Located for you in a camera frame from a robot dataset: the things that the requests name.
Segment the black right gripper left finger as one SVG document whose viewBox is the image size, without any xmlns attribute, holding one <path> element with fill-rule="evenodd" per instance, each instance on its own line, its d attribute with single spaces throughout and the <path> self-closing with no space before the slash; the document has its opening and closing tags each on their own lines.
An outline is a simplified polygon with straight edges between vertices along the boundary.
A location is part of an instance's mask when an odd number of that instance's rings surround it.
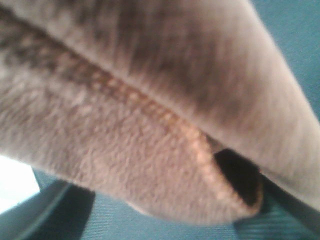
<svg viewBox="0 0 320 240">
<path fill-rule="evenodd" d="M 95 193 L 56 180 L 36 195 L 0 215 L 2 240 L 79 240 Z"/>
</svg>

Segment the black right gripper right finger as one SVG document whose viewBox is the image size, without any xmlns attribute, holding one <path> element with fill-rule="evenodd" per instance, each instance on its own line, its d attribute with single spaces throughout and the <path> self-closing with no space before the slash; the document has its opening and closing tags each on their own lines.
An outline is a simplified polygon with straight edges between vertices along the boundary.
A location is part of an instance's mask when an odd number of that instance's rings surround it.
<svg viewBox="0 0 320 240">
<path fill-rule="evenodd" d="M 263 204 L 252 218 L 234 224 L 240 240 L 318 240 L 320 212 L 263 178 Z"/>
</svg>

